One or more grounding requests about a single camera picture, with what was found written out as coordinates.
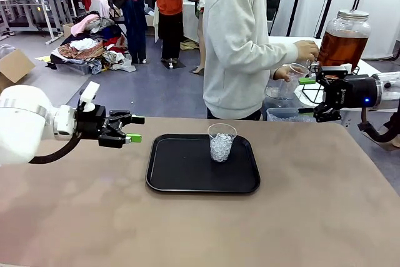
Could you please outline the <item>person in orange top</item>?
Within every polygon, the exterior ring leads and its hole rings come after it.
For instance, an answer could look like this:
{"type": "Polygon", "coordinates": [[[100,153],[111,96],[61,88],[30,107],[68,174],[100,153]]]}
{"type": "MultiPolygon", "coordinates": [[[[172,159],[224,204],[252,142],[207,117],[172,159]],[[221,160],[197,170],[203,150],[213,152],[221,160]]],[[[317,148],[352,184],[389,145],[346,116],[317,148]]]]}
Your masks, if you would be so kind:
{"type": "Polygon", "coordinates": [[[158,34],[162,40],[161,61],[172,69],[178,63],[183,39],[183,0],[156,0],[156,4],[159,12],[158,34]]]}

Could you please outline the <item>short clear iced cup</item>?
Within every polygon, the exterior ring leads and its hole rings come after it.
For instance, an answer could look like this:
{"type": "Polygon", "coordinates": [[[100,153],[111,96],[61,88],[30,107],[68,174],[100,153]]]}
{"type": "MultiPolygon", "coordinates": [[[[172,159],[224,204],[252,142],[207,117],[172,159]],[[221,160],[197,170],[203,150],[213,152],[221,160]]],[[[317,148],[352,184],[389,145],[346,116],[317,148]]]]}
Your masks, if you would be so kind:
{"type": "Polygon", "coordinates": [[[216,123],[208,127],[211,159],[217,163],[227,161],[234,140],[236,128],[226,123],[216,123]]]}

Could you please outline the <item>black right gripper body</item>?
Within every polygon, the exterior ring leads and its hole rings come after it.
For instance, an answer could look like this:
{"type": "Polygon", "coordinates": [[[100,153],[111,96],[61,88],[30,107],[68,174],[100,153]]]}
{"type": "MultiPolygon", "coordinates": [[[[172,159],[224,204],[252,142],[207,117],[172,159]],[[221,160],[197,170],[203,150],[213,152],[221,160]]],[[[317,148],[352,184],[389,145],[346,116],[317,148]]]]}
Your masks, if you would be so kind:
{"type": "Polygon", "coordinates": [[[376,80],[370,76],[346,76],[330,81],[324,88],[324,102],[333,109],[371,108],[376,101],[376,80]]]}

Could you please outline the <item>person in cream sweatshirt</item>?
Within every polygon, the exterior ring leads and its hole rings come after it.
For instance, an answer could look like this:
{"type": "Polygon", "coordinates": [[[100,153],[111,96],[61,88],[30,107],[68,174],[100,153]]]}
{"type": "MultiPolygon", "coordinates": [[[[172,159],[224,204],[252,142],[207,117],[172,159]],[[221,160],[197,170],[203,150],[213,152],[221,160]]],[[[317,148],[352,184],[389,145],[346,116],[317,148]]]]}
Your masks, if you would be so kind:
{"type": "Polygon", "coordinates": [[[232,63],[234,53],[247,41],[271,44],[266,4],[266,0],[206,0],[203,99],[216,118],[243,119],[260,110],[267,83],[282,66],[246,74],[232,63]]]}

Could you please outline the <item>black plastic serving tray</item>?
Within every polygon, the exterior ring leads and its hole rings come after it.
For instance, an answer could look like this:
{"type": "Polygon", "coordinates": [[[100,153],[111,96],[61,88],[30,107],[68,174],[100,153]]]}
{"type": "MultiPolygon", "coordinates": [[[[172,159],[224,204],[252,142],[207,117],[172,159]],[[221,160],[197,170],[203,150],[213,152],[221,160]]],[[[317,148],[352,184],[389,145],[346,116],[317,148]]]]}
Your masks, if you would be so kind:
{"type": "Polygon", "coordinates": [[[249,194],[260,182],[251,144],[242,136],[223,163],[212,160],[207,134],[163,134],[152,143],[146,183],[155,191],[249,194]]]}

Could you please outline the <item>person's right forearm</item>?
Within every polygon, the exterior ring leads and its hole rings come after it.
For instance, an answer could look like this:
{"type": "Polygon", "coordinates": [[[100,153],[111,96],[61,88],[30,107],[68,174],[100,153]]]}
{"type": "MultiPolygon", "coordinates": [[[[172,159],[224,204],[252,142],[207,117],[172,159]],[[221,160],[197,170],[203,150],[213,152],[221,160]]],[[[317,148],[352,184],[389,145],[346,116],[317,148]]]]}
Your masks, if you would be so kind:
{"type": "Polygon", "coordinates": [[[277,68],[297,60],[300,50],[294,44],[262,44],[247,41],[235,53],[232,63],[246,74],[277,68]]]}

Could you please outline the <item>brown cardboard box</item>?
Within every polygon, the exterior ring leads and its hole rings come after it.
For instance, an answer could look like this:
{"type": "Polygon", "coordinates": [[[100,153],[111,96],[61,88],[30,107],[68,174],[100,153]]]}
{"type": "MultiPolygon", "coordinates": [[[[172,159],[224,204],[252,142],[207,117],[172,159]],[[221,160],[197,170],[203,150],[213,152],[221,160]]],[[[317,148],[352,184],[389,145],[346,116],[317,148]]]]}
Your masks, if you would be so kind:
{"type": "Polygon", "coordinates": [[[19,49],[0,59],[0,93],[17,84],[33,69],[34,63],[19,49]]]}

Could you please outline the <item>tall clear iced cup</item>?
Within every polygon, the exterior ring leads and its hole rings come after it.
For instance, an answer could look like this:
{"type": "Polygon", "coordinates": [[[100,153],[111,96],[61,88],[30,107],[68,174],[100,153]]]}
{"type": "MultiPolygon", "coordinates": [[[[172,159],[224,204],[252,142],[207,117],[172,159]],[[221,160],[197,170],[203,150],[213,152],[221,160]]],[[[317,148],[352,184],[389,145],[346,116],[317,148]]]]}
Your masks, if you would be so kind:
{"type": "Polygon", "coordinates": [[[290,100],[294,96],[295,89],[299,86],[299,80],[309,74],[308,68],[301,64],[292,63],[289,65],[289,81],[283,80],[278,89],[278,99],[290,100]]]}

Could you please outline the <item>person's left hand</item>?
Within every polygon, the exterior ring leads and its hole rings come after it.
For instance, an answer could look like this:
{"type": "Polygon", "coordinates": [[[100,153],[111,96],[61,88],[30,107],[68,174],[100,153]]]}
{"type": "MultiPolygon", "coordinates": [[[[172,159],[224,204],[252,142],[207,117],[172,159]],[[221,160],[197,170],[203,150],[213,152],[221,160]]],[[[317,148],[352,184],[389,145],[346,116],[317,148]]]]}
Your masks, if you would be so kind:
{"type": "Polygon", "coordinates": [[[292,68],[290,65],[284,65],[284,66],[281,66],[280,68],[277,68],[277,70],[275,70],[272,78],[275,81],[281,79],[285,82],[290,82],[291,74],[297,73],[298,71],[301,71],[301,69],[297,68],[296,66],[292,68]]]}

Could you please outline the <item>grey background workbench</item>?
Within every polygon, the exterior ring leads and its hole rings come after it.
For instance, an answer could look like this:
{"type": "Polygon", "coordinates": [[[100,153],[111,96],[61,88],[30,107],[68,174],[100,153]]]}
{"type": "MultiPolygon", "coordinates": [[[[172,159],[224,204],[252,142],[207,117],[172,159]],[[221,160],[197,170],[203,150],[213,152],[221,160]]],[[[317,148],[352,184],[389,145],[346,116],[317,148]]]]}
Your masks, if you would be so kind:
{"type": "Polygon", "coordinates": [[[18,32],[44,33],[51,44],[76,17],[73,0],[0,0],[0,41],[18,32]]]}

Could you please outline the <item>white side table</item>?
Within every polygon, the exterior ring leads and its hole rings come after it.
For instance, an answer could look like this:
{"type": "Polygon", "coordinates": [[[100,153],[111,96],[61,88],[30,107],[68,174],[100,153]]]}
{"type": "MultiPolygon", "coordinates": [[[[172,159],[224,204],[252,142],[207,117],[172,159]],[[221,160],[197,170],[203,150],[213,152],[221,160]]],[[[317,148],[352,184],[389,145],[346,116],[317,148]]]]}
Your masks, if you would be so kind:
{"type": "MultiPolygon", "coordinates": [[[[270,43],[295,43],[299,40],[311,40],[314,41],[318,46],[321,45],[322,39],[312,38],[312,37],[296,37],[296,36],[270,36],[270,43]]],[[[373,74],[380,73],[378,69],[376,69],[372,63],[378,63],[378,61],[365,61],[360,60],[358,63],[358,69],[356,70],[358,74],[368,74],[369,76],[373,74]]],[[[290,100],[281,100],[270,98],[269,96],[264,101],[265,109],[269,108],[313,108],[313,106],[307,106],[301,102],[301,88],[298,86],[294,91],[294,96],[290,100]]]]}

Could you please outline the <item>clear plastic ice bin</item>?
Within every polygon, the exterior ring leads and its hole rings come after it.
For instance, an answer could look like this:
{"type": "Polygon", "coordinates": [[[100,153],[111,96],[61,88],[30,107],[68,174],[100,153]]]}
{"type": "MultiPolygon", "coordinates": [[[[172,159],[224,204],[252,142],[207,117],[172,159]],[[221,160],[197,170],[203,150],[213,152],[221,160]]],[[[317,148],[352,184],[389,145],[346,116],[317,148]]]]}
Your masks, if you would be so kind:
{"type": "Polygon", "coordinates": [[[314,123],[316,120],[311,113],[301,114],[298,108],[269,108],[266,110],[268,121],[314,123]]]}

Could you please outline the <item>glass tea dispenser jar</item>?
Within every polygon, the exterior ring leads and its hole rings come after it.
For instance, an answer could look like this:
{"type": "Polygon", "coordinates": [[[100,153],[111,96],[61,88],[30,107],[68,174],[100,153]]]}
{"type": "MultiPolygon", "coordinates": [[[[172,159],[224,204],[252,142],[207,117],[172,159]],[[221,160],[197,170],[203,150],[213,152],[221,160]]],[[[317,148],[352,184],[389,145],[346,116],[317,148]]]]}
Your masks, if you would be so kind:
{"type": "Polygon", "coordinates": [[[322,66],[350,64],[354,71],[368,42],[371,27],[369,13],[341,9],[330,20],[322,38],[317,61],[322,66]]]}

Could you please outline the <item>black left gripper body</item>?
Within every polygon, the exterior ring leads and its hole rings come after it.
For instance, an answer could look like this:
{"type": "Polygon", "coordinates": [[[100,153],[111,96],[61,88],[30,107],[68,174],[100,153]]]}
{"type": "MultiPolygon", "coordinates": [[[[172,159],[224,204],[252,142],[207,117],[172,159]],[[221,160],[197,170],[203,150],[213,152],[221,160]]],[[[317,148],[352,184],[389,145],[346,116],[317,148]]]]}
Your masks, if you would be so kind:
{"type": "Polygon", "coordinates": [[[106,107],[95,105],[89,112],[79,105],[76,111],[76,132],[80,139],[98,139],[106,119],[106,107]]]}

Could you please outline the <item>person's right hand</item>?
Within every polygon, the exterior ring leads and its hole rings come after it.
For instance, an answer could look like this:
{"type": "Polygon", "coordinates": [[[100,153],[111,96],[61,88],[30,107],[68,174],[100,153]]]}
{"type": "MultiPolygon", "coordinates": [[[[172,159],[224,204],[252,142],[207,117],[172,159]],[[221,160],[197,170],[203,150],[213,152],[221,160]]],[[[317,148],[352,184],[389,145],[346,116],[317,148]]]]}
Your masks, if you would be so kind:
{"type": "Polygon", "coordinates": [[[311,40],[300,40],[294,43],[297,47],[296,61],[313,61],[319,56],[318,45],[311,40]]]}

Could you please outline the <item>pile of mixed clothes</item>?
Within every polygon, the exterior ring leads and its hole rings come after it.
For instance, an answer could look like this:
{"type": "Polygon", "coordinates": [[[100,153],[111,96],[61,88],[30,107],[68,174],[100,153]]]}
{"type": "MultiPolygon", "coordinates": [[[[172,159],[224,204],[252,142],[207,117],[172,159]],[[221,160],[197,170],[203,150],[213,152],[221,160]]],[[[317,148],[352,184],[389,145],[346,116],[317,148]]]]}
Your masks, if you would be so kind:
{"type": "Polygon", "coordinates": [[[88,14],[64,27],[65,40],[49,55],[48,67],[69,68],[83,75],[105,70],[135,72],[128,40],[112,19],[88,14]]]}

